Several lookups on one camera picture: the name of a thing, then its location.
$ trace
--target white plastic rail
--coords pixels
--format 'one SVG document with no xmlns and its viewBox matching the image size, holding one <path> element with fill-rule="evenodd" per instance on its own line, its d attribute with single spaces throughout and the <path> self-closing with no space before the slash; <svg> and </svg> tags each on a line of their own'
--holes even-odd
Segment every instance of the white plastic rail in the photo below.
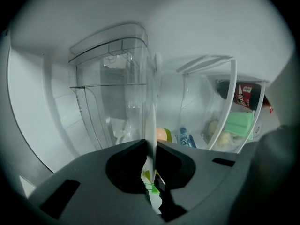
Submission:
<svg viewBox="0 0 300 225">
<path fill-rule="evenodd" d="M 192 60 L 191 62 L 188 62 L 187 64 L 181 66 L 176 70 L 177 73 L 183 72 L 183 73 L 195 73 L 195 72 L 202 72 L 208 69 L 212 69 L 215 67 L 219 67 L 223 65 L 224 63 L 227 63 L 229 59 L 232 57 L 230 56 L 222 56 L 222 55 L 213 55 L 208 56 L 204 55 L 202 57 L 199 57 L 195 60 Z"/>
<path fill-rule="evenodd" d="M 230 74 L 230 82 L 229 82 L 229 90 L 227 94 L 227 99 L 225 101 L 225 105 L 222 111 L 221 118 L 219 120 L 219 123 L 217 125 L 216 131 L 212 138 L 210 139 L 210 142 L 208 144 L 209 150 L 213 148 L 213 146 L 216 143 L 217 138 L 219 137 L 225 123 L 227 120 L 227 117 L 230 112 L 231 105 L 233 103 L 233 97 L 235 93 L 235 85 L 236 85 L 236 80 L 237 80 L 237 62 L 236 60 L 231 60 L 231 74 Z"/>
<path fill-rule="evenodd" d="M 257 110 L 256 110 L 256 112 L 255 112 L 255 114 L 254 114 L 253 122 L 252 122 L 252 124 L 251 124 L 250 129 L 248 130 L 247 136 L 245 136 L 245 138 L 244 138 L 243 141 L 241 142 L 242 145 L 241 145 L 241 147 L 240 147 L 240 149 L 238 150 L 237 153 L 240 153 L 240 152 L 241 152 L 241 150 L 242 150 L 242 148 L 244 147 L 246 141 L 247 141 L 248 138 L 250 137 L 250 134 L 251 134 L 251 132 L 253 131 L 254 126 L 255 126 L 255 124 L 256 124 L 256 122 L 257 122 L 259 113 L 261 112 L 262 105 L 263 105 L 264 92 L 265 92 L 265 89 L 266 89 L 266 82 L 263 81 L 263 82 L 261 83 L 261 86 L 262 86 L 261 94 L 260 94 L 260 96 L 259 96 L 258 105 L 257 105 Z"/>
</svg>

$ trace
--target white shelf divider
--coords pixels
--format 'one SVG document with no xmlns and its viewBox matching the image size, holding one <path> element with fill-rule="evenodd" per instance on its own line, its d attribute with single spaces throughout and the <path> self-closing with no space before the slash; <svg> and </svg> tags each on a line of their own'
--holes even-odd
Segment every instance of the white shelf divider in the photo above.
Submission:
<svg viewBox="0 0 300 225">
<path fill-rule="evenodd" d="M 264 97 L 264 92 L 265 92 L 265 89 L 266 89 L 266 82 L 265 81 L 262 81 L 261 82 L 261 86 L 262 86 L 262 89 L 261 89 L 261 94 L 259 96 L 259 101 L 258 101 L 258 105 L 257 105 L 257 110 L 254 114 L 254 118 L 253 118 L 253 122 L 251 124 L 251 127 L 250 129 L 248 130 L 248 133 L 247 133 L 247 136 L 242 140 L 241 142 L 241 145 L 240 145 L 240 148 L 238 149 L 237 153 L 240 153 L 241 150 L 243 149 L 245 143 L 247 142 L 248 138 L 250 137 L 250 134 L 251 132 L 253 131 L 254 129 L 254 126 L 257 122 L 257 119 L 258 119 L 258 116 L 261 112 L 261 109 L 262 109 L 262 105 L 263 105 L 263 97 Z"/>
<path fill-rule="evenodd" d="M 222 115 L 220 117 L 219 123 L 217 125 L 216 131 L 212 138 L 210 139 L 210 142 L 208 144 L 209 150 L 213 148 L 213 146 L 216 143 L 217 138 L 219 137 L 225 123 L 227 120 L 227 117 L 230 112 L 231 105 L 233 103 L 233 97 L 235 94 L 235 86 L 236 86 L 236 80 L 237 80 L 237 62 L 236 60 L 231 60 L 231 75 L 230 75 L 230 82 L 229 82 L 229 90 L 227 99 L 225 101 L 225 105 L 222 111 Z"/>
</svg>

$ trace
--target bottle label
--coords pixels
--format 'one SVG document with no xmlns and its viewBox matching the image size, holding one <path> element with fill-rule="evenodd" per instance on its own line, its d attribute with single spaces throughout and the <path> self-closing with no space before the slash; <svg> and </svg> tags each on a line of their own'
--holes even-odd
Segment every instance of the bottle label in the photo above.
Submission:
<svg viewBox="0 0 300 225">
<path fill-rule="evenodd" d="M 251 83 L 239 84 L 235 90 L 235 102 L 250 109 L 250 98 L 253 87 L 254 84 Z"/>
</svg>

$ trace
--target white refrigerator wall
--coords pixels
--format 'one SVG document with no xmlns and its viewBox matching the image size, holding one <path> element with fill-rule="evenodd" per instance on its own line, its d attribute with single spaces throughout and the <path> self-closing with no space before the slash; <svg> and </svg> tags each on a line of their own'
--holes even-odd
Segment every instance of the white refrigerator wall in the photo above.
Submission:
<svg viewBox="0 0 300 225">
<path fill-rule="evenodd" d="M 25 139 L 52 171 L 95 150 L 68 87 L 70 47 L 129 21 L 146 29 L 163 62 L 225 54 L 239 74 L 269 82 L 294 50 L 268 0 L 30 0 L 11 24 L 9 93 Z"/>
<path fill-rule="evenodd" d="M 15 118 L 24 138 L 42 162 L 56 172 L 77 156 L 95 149 L 73 91 L 69 88 L 67 94 L 49 93 L 52 89 L 47 86 L 47 80 L 51 77 L 47 77 L 44 70 L 46 60 L 11 49 L 8 87 Z M 68 88 L 68 77 L 63 77 L 62 81 L 66 81 Z"/>
</svg>

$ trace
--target green container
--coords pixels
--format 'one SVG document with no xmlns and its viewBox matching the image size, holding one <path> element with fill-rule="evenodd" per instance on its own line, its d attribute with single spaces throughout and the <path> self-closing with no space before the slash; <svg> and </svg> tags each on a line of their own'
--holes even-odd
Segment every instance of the green container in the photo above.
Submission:
<svg viewBox="0 0 300 225">
<path fill-rule="evenodd" d="M 230 112 L 224 125 L 224 131 L 246 137 L 248 130 L 253 122 L 254 111 L 248 112 Z M 249 136 L 249 140 L 253 139 L 253 131 Z"/>
</svg>

